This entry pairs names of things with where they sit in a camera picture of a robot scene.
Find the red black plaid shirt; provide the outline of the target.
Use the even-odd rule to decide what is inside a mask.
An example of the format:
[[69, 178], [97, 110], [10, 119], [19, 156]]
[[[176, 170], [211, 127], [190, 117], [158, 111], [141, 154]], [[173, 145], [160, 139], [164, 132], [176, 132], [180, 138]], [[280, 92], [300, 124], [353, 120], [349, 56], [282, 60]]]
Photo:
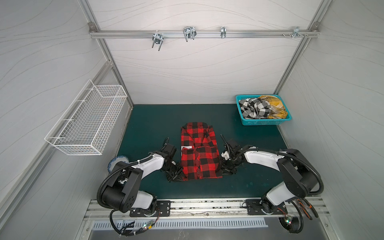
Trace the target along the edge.
[[181, 166], [183, 180], [220, 179], [223, 177], [214, 128], [204, 122], [181, 127]]

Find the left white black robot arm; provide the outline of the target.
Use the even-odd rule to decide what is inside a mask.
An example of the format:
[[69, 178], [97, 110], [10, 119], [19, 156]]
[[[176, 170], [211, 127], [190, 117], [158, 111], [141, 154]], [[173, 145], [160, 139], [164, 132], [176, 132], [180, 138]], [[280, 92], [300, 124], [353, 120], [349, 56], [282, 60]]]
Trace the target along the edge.
[[157, 197], [140, 191], [141, 181], [155, 171], [164, 172], [169, 182], [181, 180], [183, 169], [173, 161], [176, 151], [173, 145], [164, 144], [160, 151], [135, 162], [129, 162], [124, 156], [113, 159], [112, 169], [97, 191], [98, 204], [122, 213], [140, 210], [152, 216], [157, 208]]

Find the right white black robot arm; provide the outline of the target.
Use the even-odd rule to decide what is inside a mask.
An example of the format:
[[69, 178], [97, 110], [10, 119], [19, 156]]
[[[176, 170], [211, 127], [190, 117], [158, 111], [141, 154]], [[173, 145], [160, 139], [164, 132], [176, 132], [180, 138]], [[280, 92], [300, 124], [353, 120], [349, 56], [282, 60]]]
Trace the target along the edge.
[[273, 212], [284, 202], [304, 199], [324, 191], [320, 173], [299, 150], [273, 151], [251, 145], [241, 147], [233, 140], [224, 140], [224, 146], [222, 170], [227, 174], [235, 174], [243, 163], [268, 167], [281, 174], [283, 181], [264, 194], [258, 204], [266, 213]]

